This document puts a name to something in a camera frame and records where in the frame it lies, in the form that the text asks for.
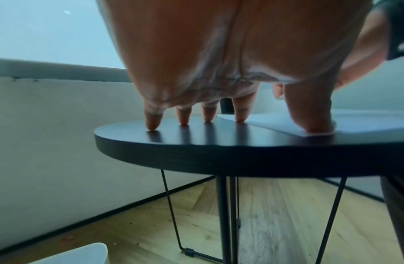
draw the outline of hand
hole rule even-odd
[[[334,90],[360,79],[386,60],[389,52],[389,28],[383,11],[375,10],[367,16],[354,49],[342,65]],[[283,85],[273,86],[276,99],[283,93]]]
[[[236,121],[243,122],[261,81],[286,84],[298,125],[332,130],[336,77],[371,6],[370,0],[99,1],[150,130],[168,107],[187,124],[196,103],[210,122],[224,97],[233,99]]]

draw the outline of white object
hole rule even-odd
[[[30,264],[109,264],[108,249],[103,243],[93,243]]]
[[[389,110],[332,110],[332,120],[336,123],[335,133],[366,133],[404,129],[404,111]],[[234,115],[218,115],[220,118],[234,120]],[[264,127],[280,132],[301,136],[322,136],[308,134],[296,125],[288,113],[283,114],[252,114],[246,124]]]

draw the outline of black table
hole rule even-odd
[[[221,118],[211,124],[191,118],[188,126],[164,119],[153,132],[143,121],[106,125],[95,130],[95,139],[98,149],[112,158],[161,169],[180,249],[225,264],[237,263],[235,178],[341,177],[316,260],[320,263],[347,177],[404,174],[404,129],[304,138]],[[271,163],[278,166],[271,170]],[[164,170],[216,176],[223,260],[181,246]]]

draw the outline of paper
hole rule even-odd
[[[336,123],[335,133],[357,134],[404,129],[404,111],[332,110],[331,113]],[[219,114],[218,117],[234,121],[234,115]],[[325,135],[306,133],[292,121],[288,113],[252,114],[245,123],[301,137]]]

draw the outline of baseboard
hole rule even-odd
[[[180,192],[180,191],[182,191],[182,190],[188,189],[188,188],[190,188],[190,187],[196,186],[196,185],[198,185],[198,184],[201,184],[201,183],[207,182],[207,181],[209,181],[209,180],[213,180],[213,179],[215,179],[215,176],[210,176],[210,177],[207,177],[207,178],[204,178],[204,179],[201,179],[201,180],[197,180],[197,181],[195,181],[195,182],[192,182],[192,183],[189,183],[189,184],[186,184],[186,185],[177,187],[177,188],[175,188],[175,189],[169,190],[169,193],[170,193],[170,194],[174,194],[174,193]],[[126,205],[126,206],[123,206],[123,207],[114,209],[114,210],[112,210],[112,211],[109,211],[109,212],[106,212],[106,213],[97,215],[97,216],[95,216],[95,217],[92,217],[92,218],[89,218],[89,219],[86,219],[86,220],[83,220],[83,221],[80,221],[80,222],[78,222],[78,223],[71,224],[70,226],[63,227],[63,228],[61,228],[61,229],[58,229],[58,230],[49,232],[49,233],[47,233],[47,234],[43,234],[43,235],[38,236],[38,237],[35,237],[35,238],[31,238],[31,239],[29,239],[29,240],[26,240],[26,241],[21,242],[21,243],[17,243],[17,244],[15,244],[15,245],[6,247],[6,248],[4,248],[4,249],[0,249],[0,256],[5,255],[5,254],[8,254],[8,253],[11,253],[12,251],[16,251],[16,250],[21,249],[21,248],[23,248],[23,247],[27,247],[27,246],[30,246],[30,245],[32,245],[32,244],[38,243],[38,242],[43,241],[43,240],[45,240],[45,239],[47,239],[47,238],[51,238],[51,237],[54,237],[54,236],[57,236],[57,235],[66,233],[66,232],[69,232],[69,231],[71,231],[71,230],[73,230],[73,229],[82,227],[82,226],[84,226],[84,225],[87,225],[87,224],[90,224],[90,223],[99,221],[99,220],[101,220],[101,219],[104,219],[104,218],[113,216],[113,215],[115,215],[115,214],[119,214],[119,213],[124,212],[124,211],[126,211],[126,210],[129,210],[129,209],[131,209],[131,208],[134,208],[134,207],[137,207],[137,206],[139,206],[139,205],[142,205],[142,204],[145,204],[145,203],[148,203],[148,202],[151,202],[151,201],[154,201],[154,200],[163,198],[163,197],[165,197],[165,196],[166,196],[166,193],[165,193],[165,192],[160,193],[160,194],[156,194],[156,195],[154,195],[154,196],[151,196],[151,197],[148,197],[148,198],[146,198],[146,199],[143,199],[143,200],[134,202],[134,203],[132,203],[132,204],[128,204],[128,205]]]
[[[320,180],[323,181],[323,182],[326,182],[326,183],[328,183],[328,184],[332,184],[332,185],[334,185],[334,186],[340,186],[340,184],[339,184],[338,182],[333,182],[333,181],[328,180],[328,179],[320,179]],[[378,197],[378,196],[376,196],[376,195],[368,194],[368,193],[366,193],[366,192],[363,192],[363,191],[358,190],[358,189],[355,189],[355,188],[351,188],[351,187],[349,187],[349,186],[345,186],[345,189],[346,189],[346,190],[349,190],[350,192],[353,192],[353,193],[355,193],[355,194],[363,195],[363,196],[365,196],[365,197],[367,197],[367,198],[370,198],[370,199],[376,200],[376,201],[378,201],[378,202],[384,203],[384,199],[381,198],[381,197]]]

